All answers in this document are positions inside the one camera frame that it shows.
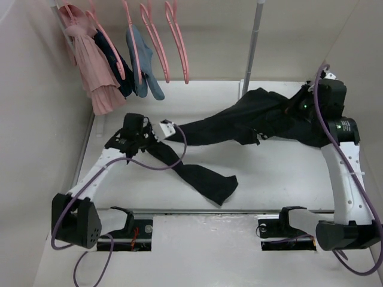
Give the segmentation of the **black trousers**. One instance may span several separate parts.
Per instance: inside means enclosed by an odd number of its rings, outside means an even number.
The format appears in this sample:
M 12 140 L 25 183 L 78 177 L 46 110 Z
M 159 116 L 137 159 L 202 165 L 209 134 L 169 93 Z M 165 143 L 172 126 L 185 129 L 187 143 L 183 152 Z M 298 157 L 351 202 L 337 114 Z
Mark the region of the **black trousers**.
M 180 125 L 168 140 L 188 146 L 206 146 L 226 141 L 241 145 L 260 145 L 272 137 L 296 140 L 321 148 L 329 144 L 326 136 L 312 130 L 311 123 L 293 108 L 302 96 L 312 96 L 302 87 L 292 98 L 263 88 L 250 90 L 234 105 L 219 113 Z M 236 190 L 235 176 L 223 176 L 197 164 L 184 164 L 174 150 L 163 142 L 147 148 L 147 152 L 172 169 L 186 183 L 208 200 L 221 206 Z

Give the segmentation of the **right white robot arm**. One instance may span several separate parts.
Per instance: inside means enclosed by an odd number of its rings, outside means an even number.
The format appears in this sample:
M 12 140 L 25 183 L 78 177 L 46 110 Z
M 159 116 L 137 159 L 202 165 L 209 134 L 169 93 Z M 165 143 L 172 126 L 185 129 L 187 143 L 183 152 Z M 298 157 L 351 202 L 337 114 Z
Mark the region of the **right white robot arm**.
M 342 81 L 321 79 L 317 85 L 303 86 L 288 109 L 289 114 L 305 119 L 311 132 L 329 141 L 320 150 L 330 175 L 335 211 L 329 221 L 304 207 L 284 207 L 276 227 L 285 236 L 296 230 L 309 234 L 325 251 L 366 249 L 380 240 L 376 221 L 355 183 L 363 183 L 360 135 L 357 123 L 342 115 L 345 96 Z

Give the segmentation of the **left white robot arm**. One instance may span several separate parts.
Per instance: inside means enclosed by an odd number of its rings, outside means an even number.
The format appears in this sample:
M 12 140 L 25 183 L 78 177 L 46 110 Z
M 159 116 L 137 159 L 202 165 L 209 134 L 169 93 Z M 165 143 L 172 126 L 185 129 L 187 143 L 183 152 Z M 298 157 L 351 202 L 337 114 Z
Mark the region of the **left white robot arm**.
M 59 250 L 55 241 L 65 247 L 90 249 L 102 236 L 127 237 L 134 231 L 133 212 L 122 207 L 98 211 L 96 195 L 104 191 L 103 184 L 115 174 L 121 164 L 128 164 L 139 150 L 153 139 L 148 117 L 126 114 L 123 127 L 105 144 L 98 160 L 88 174 L 66 194 L 58 193 L 51 203 L 51 247 Z

